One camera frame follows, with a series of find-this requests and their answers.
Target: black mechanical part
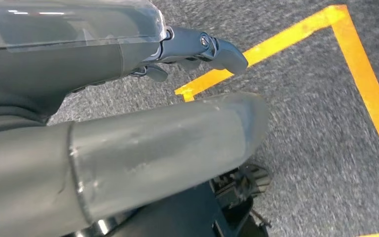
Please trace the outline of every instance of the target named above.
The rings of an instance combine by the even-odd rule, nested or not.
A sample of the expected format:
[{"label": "black mechanical part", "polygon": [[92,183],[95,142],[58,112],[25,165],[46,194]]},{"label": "black mechanical part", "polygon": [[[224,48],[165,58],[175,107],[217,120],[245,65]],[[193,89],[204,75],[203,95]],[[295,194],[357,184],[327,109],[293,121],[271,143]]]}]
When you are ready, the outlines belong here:
[{"label": "black mechanical part", "polygon": [[[270,182],[269,172],[257,162],[249,161],[210,183],[230,228],[238,236],[267,236],[265,227],[272,227],[270,221],[252,207],[253,198],[265,192]],[[248,223],[252,219],[250,213],[261,221],[259,226]]]},{"label": "black mechanical part", "polygon": [[249,180],[255,181],[254,188],[251,192],[252,197],[257,197],[260,193],[264,193],[271,184],[271,176],[268,170],[258,164],[256,161],[249,160],[241,167],[243,173]]},{"label": "black mechanical part", "polygon": [[268,237],[268,231],[263,223],[259,226],[255,223],[252,216],[249,216],[244,223],[240,233],[237,237]]},{"label": "black mechanical part", "polygon": [[[222,235],[217,236],[215,229]],[[236,237],[208,183],[141,208],[109,236]]]}]

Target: robotic hand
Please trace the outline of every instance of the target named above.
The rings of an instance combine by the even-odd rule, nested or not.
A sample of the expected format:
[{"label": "robotic hand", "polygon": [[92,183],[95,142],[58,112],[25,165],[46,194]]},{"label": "robotic hand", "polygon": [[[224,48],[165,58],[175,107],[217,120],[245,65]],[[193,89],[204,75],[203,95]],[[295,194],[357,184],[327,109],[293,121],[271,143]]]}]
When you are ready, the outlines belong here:
[{"label": "robotic hand", "polygon": [[0,0],[0,237],[59,237],[240,166],[264,137],[252,93],[45,126],[63,99],[156,64],[247,61],[205,32],[166,27],[146,0]]}]

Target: gray plastic casing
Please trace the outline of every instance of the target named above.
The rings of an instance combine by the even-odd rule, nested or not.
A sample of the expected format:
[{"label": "gray plastic casing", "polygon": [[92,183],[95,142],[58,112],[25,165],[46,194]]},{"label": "gray plastic casing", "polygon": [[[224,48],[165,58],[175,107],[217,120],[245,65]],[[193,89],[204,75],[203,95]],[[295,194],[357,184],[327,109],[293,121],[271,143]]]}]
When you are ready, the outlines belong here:
[{"label": "gray plastic casing", "polygon": [[234,169],[267,116],[237,93],[0,132],[0,237],[62,236]]}]

